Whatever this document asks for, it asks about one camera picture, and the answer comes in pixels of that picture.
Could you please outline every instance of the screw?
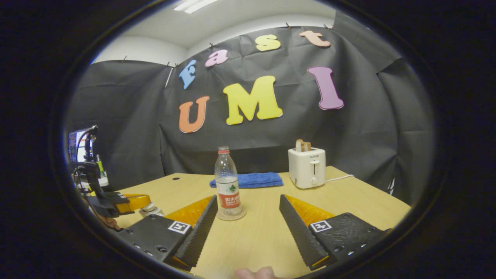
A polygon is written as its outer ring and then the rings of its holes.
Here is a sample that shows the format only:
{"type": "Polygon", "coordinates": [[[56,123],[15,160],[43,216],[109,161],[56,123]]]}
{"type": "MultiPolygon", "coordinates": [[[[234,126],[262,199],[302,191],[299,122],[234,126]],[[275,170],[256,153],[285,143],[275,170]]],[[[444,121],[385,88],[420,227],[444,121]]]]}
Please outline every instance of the screw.
{"type": "Polygon", "coordinates": [[[162,247],[162,246],[157,247],[157,250],[158,250],[160,253],[167,253],[167,249],[166,249],[165,247],[162,247]]]}

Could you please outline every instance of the white toaster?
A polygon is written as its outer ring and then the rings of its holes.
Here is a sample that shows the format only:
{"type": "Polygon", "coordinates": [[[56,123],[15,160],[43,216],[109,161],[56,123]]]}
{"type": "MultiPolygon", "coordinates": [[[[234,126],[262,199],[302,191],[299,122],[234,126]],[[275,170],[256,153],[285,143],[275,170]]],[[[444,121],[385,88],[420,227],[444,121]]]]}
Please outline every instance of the white toaster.
{"type": "Polygon", "coordinates": [[[296,187],[307,189],[325,183],[325,150],[312,147],[309,151],[288,150],[289,176],[296,187]]]}

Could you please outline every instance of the ceiling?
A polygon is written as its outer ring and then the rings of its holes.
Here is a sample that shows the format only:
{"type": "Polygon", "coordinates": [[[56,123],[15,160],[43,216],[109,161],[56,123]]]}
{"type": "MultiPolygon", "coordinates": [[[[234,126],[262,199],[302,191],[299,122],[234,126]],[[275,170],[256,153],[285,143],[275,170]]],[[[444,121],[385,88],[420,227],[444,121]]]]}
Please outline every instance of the ceiling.
{"type": "Polygon", "coordinates": [[[281,14],[334,16],[333,8],[315,0],[219,0],[192,14],[173,10],[185,1],[165,7],[122,36],[156,38],[189,49],[226,28],[258,18],[281,14]]]}

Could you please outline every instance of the red label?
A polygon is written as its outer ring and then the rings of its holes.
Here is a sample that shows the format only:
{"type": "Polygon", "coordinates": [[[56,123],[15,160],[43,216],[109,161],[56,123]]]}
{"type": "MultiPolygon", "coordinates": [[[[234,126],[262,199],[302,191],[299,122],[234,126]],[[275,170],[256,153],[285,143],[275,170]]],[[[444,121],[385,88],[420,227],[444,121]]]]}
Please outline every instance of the red label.
{"type": "Polygon", "coordinates": [[[234,195],[222,195],[219,193],[220,205],[225,209],[232,209],[240,206],[240,193],[234,195]]]}

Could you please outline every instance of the bottle label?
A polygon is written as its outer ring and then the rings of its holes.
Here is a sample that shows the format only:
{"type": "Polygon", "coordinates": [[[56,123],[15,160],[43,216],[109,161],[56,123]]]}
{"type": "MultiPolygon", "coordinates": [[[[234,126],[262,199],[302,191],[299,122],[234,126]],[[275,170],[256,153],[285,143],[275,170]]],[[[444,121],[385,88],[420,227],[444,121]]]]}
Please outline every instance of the bottle label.
{"type": "Polygon", "coordinates": [[[217,192],[219,193],[220,205],[225,209],[232,209],[240,206],[240,193],[238,190],[238,181],[231,183],[216,182],[217,192]]]}

